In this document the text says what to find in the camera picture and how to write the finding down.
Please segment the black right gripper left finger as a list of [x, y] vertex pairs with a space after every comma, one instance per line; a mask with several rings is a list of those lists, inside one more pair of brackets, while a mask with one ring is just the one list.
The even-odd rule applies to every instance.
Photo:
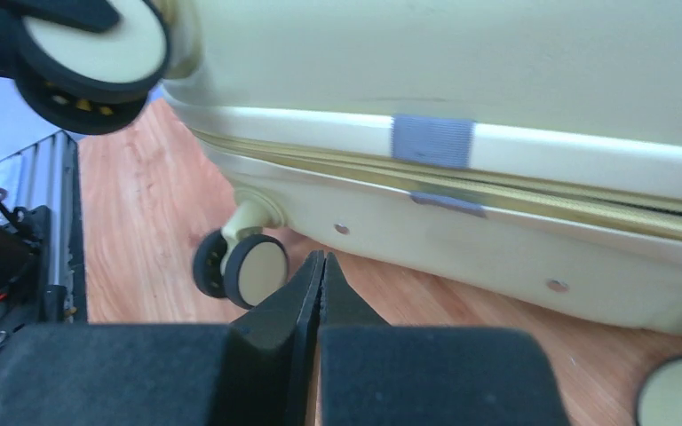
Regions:
[[0, 425], [312, 425], [325, 256], [228, 324], [41, 324], [0, 354]]

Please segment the cream suitcase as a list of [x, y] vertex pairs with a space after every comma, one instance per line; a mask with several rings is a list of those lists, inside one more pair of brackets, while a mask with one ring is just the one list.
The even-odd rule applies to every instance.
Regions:
[[161, 87], [233, 186], [235, 303], [286, 281], [286, 227], [682, 336], [682, 1], [108, 2], [103, 34], [25, 18], [20, 57], [110, 130]]

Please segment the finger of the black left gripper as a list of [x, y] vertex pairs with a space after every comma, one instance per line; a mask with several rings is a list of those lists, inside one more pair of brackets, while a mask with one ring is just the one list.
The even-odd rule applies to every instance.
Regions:
[[0, 1], [0, 77], [12, 75], [15, 28], [25, 17], [91, 33], [104, 33], [121, 20], [108, 1]]

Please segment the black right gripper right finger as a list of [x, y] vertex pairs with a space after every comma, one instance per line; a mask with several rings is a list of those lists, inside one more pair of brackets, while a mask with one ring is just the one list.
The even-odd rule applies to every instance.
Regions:
[[348, 284], [334, 255], [321, 288], [324, 424], [569, 424], [551, 363], [529, 333], [391, 325]]

